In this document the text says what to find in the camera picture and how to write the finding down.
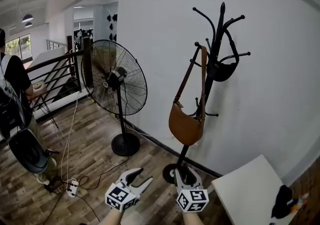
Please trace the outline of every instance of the backpack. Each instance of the backpack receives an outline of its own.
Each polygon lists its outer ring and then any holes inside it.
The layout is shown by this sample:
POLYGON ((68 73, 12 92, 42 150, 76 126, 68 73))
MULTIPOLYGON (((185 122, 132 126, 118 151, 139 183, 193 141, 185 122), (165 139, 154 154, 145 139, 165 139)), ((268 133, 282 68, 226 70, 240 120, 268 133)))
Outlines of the backpack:
POLYGON ((11 55, 4 55, 0 60, 0 134, 8 140, 12 135, 12 129, 26 127, 26 120, 21 103, 21 93, 16 93, 9 81, 5 79, 5 73, 11 59, 11 55))

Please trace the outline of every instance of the window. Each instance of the window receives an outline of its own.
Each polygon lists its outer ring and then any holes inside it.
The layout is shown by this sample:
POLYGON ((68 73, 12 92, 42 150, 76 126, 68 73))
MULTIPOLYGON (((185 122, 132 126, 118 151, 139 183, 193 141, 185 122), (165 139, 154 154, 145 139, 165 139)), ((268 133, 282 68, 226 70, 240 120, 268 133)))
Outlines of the window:
POLYGON ((5 43, 5 53, 18 56, 23 63, 32 61, 30 34, 5 43))

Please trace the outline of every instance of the pedestal fan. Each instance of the pedestal fan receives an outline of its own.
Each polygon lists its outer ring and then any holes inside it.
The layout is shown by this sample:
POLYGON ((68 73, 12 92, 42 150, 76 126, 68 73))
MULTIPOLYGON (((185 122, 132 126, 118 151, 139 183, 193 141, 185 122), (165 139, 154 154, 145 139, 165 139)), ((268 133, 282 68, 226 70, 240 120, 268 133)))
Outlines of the pedestal fan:
POLYGON ((92 99, 104 110, 119 115, 121 134, 111 142, 114 153, 129 157, 140 148, 139 139, 127 132, 124 117, 139 112, 147 100, 147 83, 138 61, 120 44, 98 40, 85 52, 81 75, 92 99))

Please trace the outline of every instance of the black hair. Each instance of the black hair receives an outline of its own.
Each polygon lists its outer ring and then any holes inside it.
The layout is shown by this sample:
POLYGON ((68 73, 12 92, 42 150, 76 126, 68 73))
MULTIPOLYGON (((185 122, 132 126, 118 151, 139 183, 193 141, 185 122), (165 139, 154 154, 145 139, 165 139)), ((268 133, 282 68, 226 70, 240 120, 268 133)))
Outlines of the black hair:
POLYGON ((0 48, 4 47, 6 44, 6 33, 0 28, 0 48))

